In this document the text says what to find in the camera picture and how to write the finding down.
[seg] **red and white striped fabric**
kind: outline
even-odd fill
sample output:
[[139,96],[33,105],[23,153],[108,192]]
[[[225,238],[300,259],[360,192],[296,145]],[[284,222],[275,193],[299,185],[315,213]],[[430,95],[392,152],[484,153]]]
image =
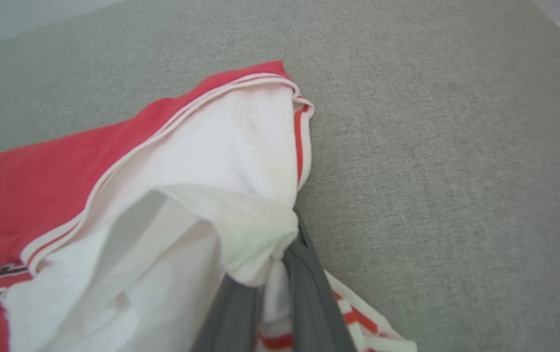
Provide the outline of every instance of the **red and white striped fabric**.
[[[297,235],[313,111],[271,62],[1,153],[0,351],[188,350],[223,275],[269,284]],[[329,279],[359,350],[415,348]],[[278,326],[261,350],[289,348]]]

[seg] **gray fabric surface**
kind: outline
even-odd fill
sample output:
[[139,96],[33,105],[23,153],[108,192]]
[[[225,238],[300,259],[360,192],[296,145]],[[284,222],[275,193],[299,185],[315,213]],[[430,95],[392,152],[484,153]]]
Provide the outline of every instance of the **gray fabric surface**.
[[0,44],[0,151],[275,59],[325,267],[423,352],[560,351],[560,32],[527,1],[127,0]]

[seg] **white fabric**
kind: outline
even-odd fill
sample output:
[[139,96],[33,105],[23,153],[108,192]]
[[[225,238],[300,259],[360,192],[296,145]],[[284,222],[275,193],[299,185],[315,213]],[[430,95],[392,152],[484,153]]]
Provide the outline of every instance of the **white fabric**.
[[11,350],[187,351],[224,272],[262,285],[297,234],[301,107],[281,83],[233,90],[137,152],[8,290]]

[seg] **garment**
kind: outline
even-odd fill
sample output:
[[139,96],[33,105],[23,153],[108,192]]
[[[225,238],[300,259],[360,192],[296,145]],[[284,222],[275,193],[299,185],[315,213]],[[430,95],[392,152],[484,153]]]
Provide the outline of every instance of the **garment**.
[[[282,281],[271,271],[297,236],[313,111],[272,62],[211,76],[125,122],[1,153],[0,351],[185,351],[226,273]],[[401,340],[330,281],[361,350],[383,341],[371,336]],[[260,348],[289,348],[290,326],[276,329],[286,306],[267,312]]]

